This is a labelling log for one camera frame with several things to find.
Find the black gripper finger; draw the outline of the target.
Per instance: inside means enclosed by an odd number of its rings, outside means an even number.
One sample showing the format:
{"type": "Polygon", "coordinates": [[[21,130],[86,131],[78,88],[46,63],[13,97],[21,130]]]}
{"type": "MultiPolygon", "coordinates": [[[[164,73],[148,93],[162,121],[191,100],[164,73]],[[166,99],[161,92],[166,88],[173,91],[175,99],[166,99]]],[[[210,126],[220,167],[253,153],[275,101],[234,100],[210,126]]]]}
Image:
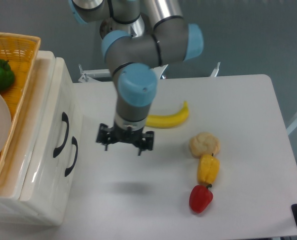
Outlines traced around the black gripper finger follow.
{"type": "Polygon", "coordinates": [[[96,143],[102,144],[104,150],[108,151],[109,145],[117,142],[118,138],[116,137],[115,127],[109,127],[108,125],[101,123],[98,128],[96,143]]]}
{"type": "Polygon", "coordinates": [[[144,151],[152,151],[154,147],[154,131],[141,132],[134,142],[134,146],[138,148],[138,156],[144,151]]]}

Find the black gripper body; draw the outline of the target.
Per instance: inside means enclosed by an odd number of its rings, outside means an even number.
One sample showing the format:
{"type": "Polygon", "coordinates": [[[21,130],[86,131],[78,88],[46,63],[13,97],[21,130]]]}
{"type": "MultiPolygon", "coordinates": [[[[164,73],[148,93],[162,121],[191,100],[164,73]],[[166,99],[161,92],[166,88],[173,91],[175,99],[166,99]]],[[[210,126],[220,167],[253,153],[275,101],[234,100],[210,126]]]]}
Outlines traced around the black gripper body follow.
{"type": "Polygon", "coordinates": [[[121,117],[114,118],[113,136],[118,142],[140,146],[145,121],[128,121],[121,117]]]}

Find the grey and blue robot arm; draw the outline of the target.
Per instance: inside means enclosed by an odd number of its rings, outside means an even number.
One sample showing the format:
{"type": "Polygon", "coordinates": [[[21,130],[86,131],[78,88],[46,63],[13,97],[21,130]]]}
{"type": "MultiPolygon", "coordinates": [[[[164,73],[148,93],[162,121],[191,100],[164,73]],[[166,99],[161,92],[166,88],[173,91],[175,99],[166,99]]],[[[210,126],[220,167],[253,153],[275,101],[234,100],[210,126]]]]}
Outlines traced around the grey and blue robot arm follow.
{"type": "Polygon", "coordinates": [[[198,57],[204,38],[197,24],[188,24],[176,0],[146,0],[148,31],[131,33],[141,18],[139,0],[71,0],[80,24],[111,19],[117,24],[101,42],[101,52],[116,89],[113,126],[101,124],[96,142],[118,142],[151,151],[154,132],[144,132],[158,78],[154,68],[198,57]]]}

